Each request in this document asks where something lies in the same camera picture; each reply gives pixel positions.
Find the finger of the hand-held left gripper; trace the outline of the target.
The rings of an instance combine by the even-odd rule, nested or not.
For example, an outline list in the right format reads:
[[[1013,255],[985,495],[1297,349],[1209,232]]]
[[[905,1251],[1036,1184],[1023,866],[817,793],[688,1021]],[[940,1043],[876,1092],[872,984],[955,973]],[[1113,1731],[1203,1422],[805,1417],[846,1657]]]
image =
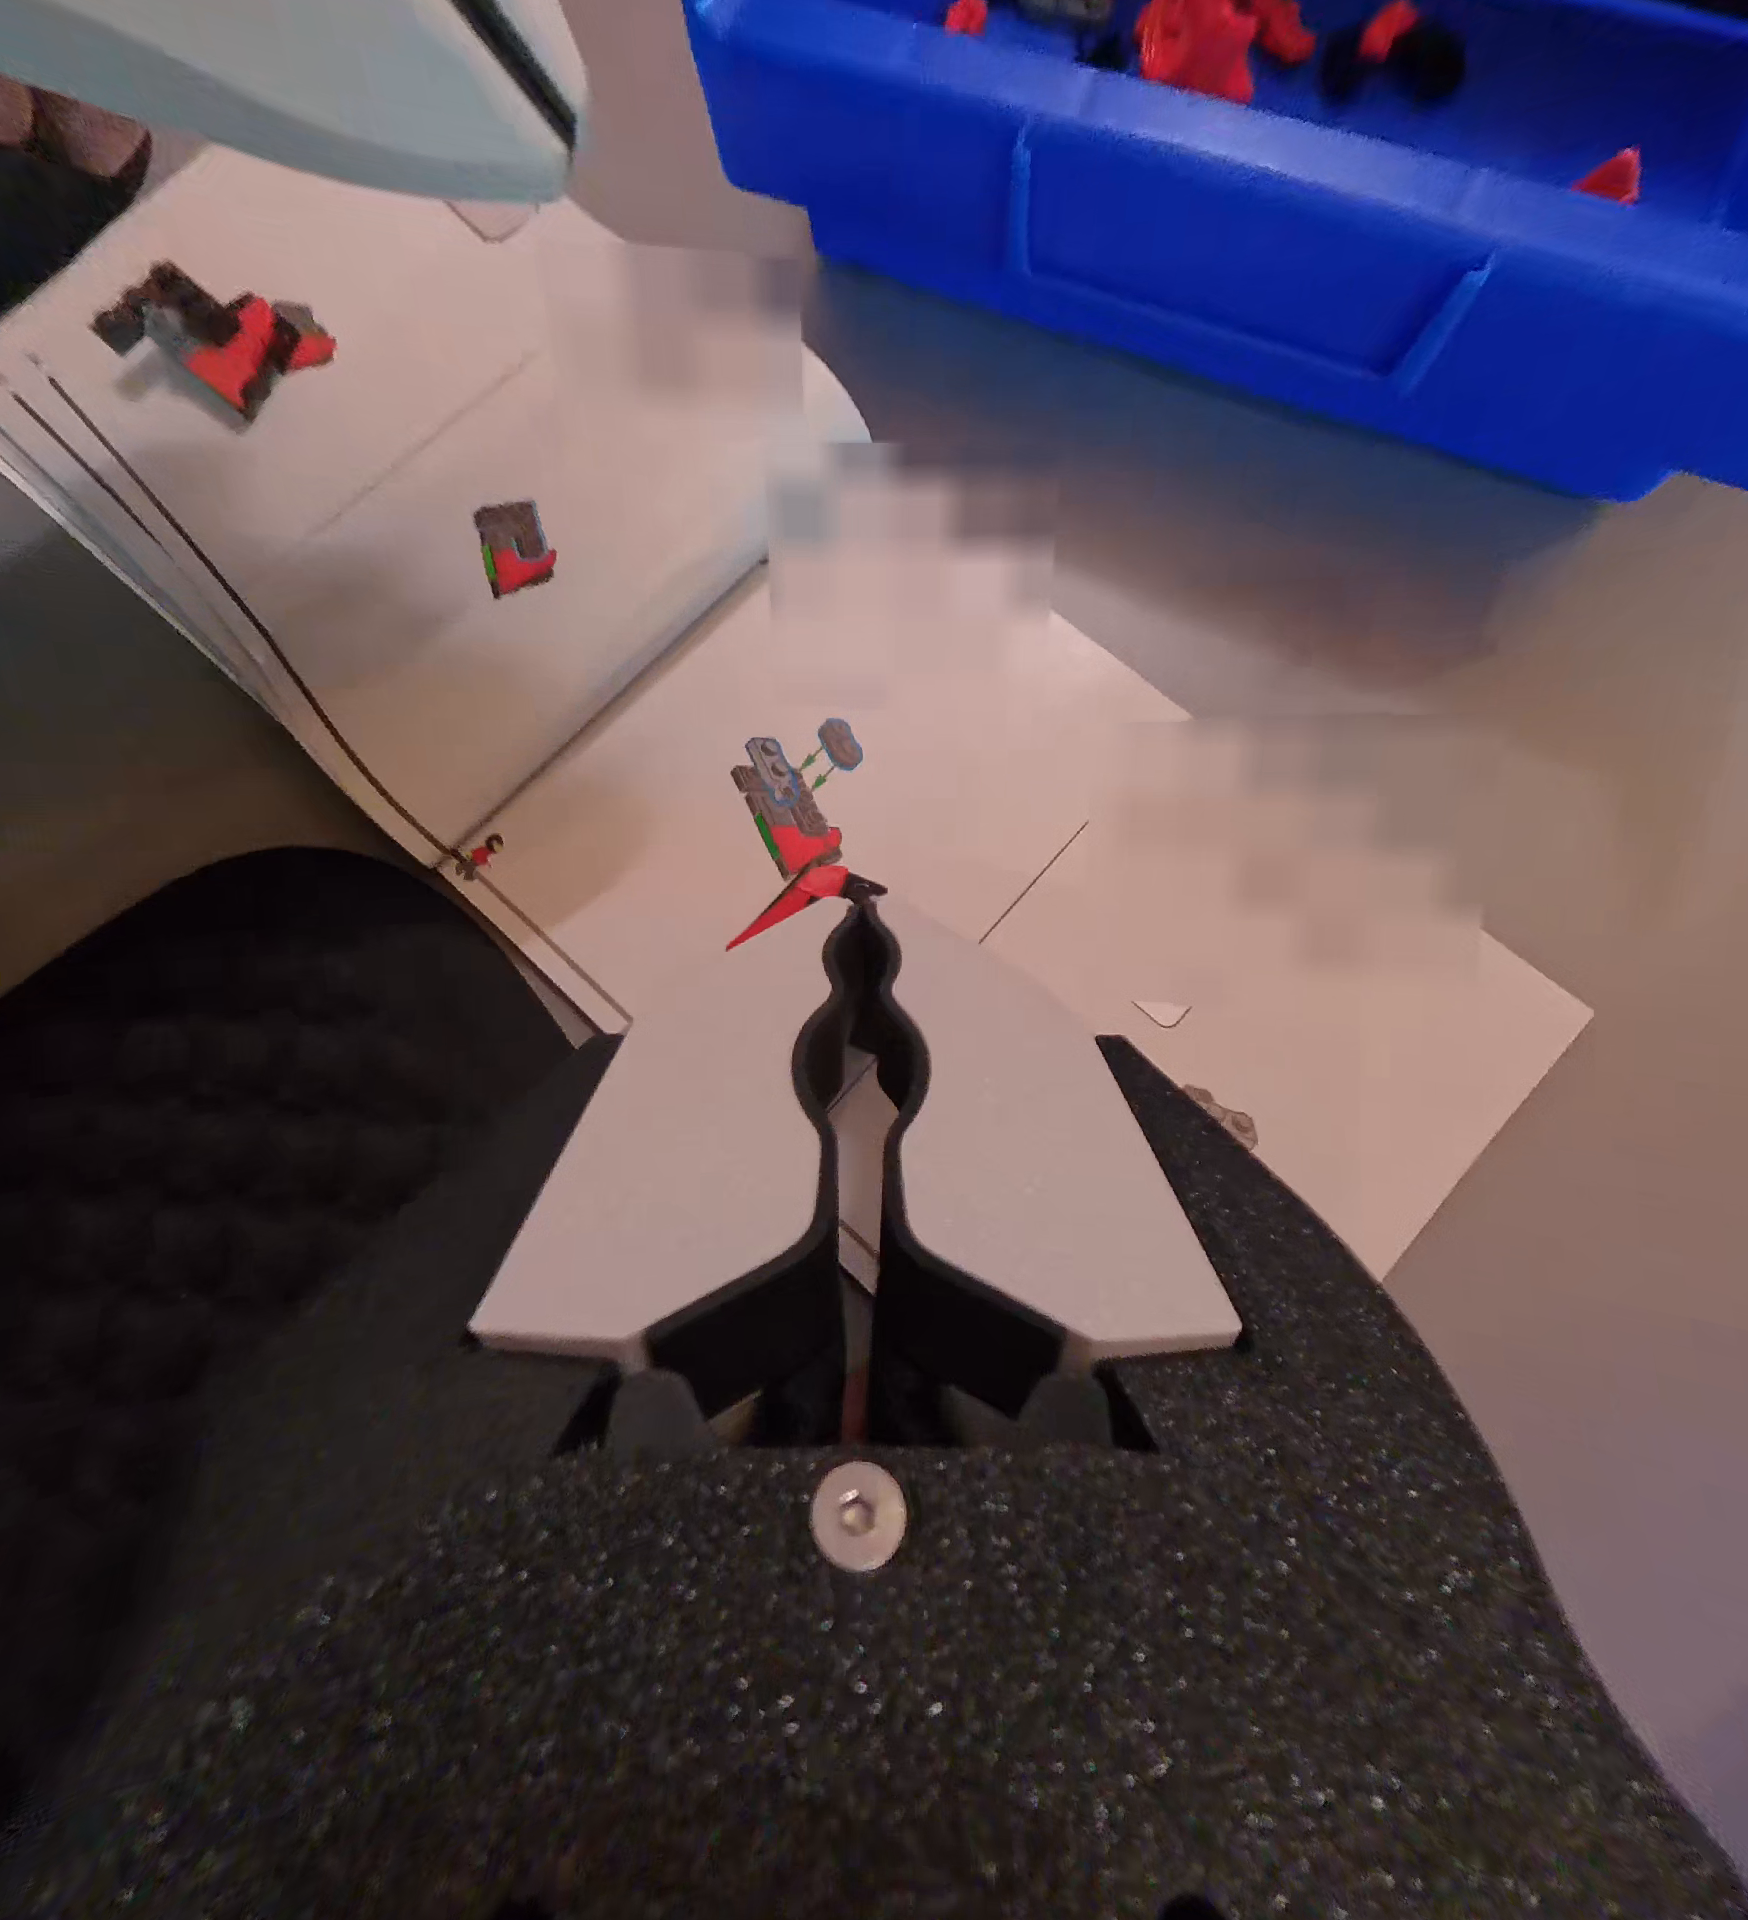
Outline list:
[[[472,3],[472,28],[561,144],[578,147],[587,74],[560,3]]]
[[[578,148],[482,45],[474,3],[0,3],[0,74],[422,200],[549,204]]]

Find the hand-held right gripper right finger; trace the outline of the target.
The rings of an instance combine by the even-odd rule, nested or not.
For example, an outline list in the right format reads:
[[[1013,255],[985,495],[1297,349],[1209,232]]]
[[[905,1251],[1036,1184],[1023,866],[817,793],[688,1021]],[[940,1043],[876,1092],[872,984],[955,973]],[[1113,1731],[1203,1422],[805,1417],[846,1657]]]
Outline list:
[[[1029,973],[895,896],[867,986],[894,1121],[881,1201],[927,1273],[1056,1333],[1059,1365],[1232,1348],[1241,1318],[1095,1037]]]

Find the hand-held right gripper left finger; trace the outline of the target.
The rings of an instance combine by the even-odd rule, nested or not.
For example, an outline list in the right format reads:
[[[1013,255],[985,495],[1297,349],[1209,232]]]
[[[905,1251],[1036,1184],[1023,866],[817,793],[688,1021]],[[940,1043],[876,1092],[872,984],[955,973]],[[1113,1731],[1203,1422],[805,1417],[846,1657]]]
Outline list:
[[[840,1344],[848,997],[820,900],[656,986],[468,1333],[621,1371],[797,1371]]]

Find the red wedge brick piece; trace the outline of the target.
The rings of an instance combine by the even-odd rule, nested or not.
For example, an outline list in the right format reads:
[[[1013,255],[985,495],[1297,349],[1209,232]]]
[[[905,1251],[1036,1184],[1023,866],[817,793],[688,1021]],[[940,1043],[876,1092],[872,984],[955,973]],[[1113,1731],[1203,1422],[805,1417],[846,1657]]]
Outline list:
[[[742,949],[817,903],[846,900],[851,907],[862,907],[886,898],[886,894],[886,884],[855,875],[842,863],[809,864],[785,880],[782,890],[725,943],[725,950]]]

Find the pile of red black bricks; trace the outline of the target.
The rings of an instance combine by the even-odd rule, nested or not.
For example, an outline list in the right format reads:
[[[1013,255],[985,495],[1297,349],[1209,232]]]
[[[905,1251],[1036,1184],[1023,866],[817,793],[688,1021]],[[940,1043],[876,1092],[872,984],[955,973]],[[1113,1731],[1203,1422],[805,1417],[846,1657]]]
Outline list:
[[[1647,56],[1577,4],[940,4],[950,37],[1058,56],[1440,158],[1638,197]]]

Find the blue storage bin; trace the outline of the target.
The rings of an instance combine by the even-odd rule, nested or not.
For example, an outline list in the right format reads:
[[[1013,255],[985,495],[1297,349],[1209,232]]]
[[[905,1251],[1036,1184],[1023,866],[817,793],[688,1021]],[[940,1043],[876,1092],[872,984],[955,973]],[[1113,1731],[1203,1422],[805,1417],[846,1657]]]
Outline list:
[[[1462,82],[1249,104],[990,6],[685,4],[725,179],[816,250],[1571,496],[1748,492],[1748,16],[1424,4]]]

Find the white instruction booklet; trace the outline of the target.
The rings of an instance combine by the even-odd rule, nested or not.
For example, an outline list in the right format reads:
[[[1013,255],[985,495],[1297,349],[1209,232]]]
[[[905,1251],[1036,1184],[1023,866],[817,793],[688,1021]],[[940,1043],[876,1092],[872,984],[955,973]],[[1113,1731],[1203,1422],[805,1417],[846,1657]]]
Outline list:
[[[886,469],[742,257],[209,150],[0,320],[0,479],[610,1031],[780,893],[770,736],[888,924],[1244,1110],[1379,1277],[1589,1022]]]

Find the black quilted cushion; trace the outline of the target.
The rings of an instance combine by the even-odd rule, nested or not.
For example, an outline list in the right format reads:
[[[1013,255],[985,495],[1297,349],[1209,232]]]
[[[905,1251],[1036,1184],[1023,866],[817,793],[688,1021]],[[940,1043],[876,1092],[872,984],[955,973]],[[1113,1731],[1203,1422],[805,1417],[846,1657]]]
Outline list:
[[[335,848],[182,876],[0,997],[0,1829],[115,1663],[205,1383],[571,1055],[443,893]]]

